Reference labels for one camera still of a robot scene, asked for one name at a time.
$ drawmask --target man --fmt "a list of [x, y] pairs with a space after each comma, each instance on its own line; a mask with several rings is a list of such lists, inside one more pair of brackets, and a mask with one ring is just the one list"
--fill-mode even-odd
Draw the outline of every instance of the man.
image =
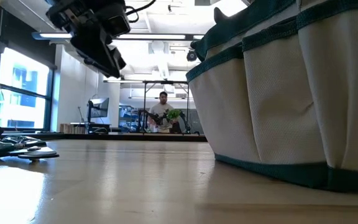
[[[164, 113], [167, 112], [167, 110], [169, 111], [173, 110], [173, 107], [167, 103], [167, 100], [168, 100], [168, 94], [162, 91], [160, 93], [160, 103], [153, 106], [150, 109], [149, 113], [157, 114], [161, 117], [164, 115]], [[162, 124], [156, 124], [155, 121], [149, 117], [149, 123], [151, 125], [158, 127], [159, 133], [169, 133], [170, 128], [172, 128], [172, 125], [165, 118], [163, 119]]]

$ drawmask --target table surface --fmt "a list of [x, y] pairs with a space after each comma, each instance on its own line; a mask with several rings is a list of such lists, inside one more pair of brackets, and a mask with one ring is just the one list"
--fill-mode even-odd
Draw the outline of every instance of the table surface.
[[216, 162], [208, 143], [60, 140], [0, 159], [0, 223], [358, 223], [358, 194]]

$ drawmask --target computer monitor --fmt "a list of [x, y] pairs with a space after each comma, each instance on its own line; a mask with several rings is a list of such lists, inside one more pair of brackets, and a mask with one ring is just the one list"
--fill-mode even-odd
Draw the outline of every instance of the computer monitor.
[[108, 116], [109, 98], [92, 99], [88, 101], [88, 122], [90, 118], [105, 118]]

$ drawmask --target fluorescent light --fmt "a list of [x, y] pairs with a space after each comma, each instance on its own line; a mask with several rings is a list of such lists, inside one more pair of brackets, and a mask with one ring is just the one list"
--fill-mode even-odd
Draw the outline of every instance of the fluorescent light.
[[140, 80], [106, 80], [108, 83], [143, 83]]
[[124, 75], [125, 80], [131, 81], [139, 81], [139, 80], [147, 80], [147, 81], [163, 81], [160, 74], [158, 75], [151, 74], [151, 75], [141, 75], [141, 74], [131, 74], [131, 75]]
[[201, 40], [204, 37], [204, 35], [194, 35], [193, 39], [195, 40]]
[[[143, 96], [130, 96], [130, 97], [128, 97], [128, 99], [138, 99], [138, 100], [143, 100], [143, 99], [144, 99], [144, 97], [143, 97]], [[153, 99], [153, 100], [157, 100], [157, 99], [158, 99], [158, 97], [146, 96], [146, 99]], [[168, 100], [187, 100], [187, 98], [168, 97]]]
[[44, 33], [40, 34], [43, 38], [56, 38], [56, 39], [69, 39], [72, 38], [71, 34], [66, 33]]
[[165, 40], [185, 40], [185, 35], [177, 35], [177, 34], [122, 34], [118, 37], [118, 39], [165, 39]]
[[185, 46], [170, 46], [169, 50], [183, 50], [183, 51], [187, 51], [189, 50], [189, 47], [185, 47]]

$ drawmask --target black robotic camera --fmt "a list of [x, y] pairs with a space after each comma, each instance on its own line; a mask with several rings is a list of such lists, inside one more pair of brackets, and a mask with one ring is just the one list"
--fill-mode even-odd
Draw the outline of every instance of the black robotic camera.
[[187, 53], [187, 61], [188, 62], [194, 62], [197, 60], [197, 55], [196, 52], [194, 50], [189, 50], [189, 52]]
[[124, 0], [46, 0], [51, 6], [48, 18], [59, 29], [72, 35], [71, 44], [84, 63], [100, 70], [106, 77], [120, 77], [126, 66], [117, 48], [109, 49], [112, 40], [131, 28]]

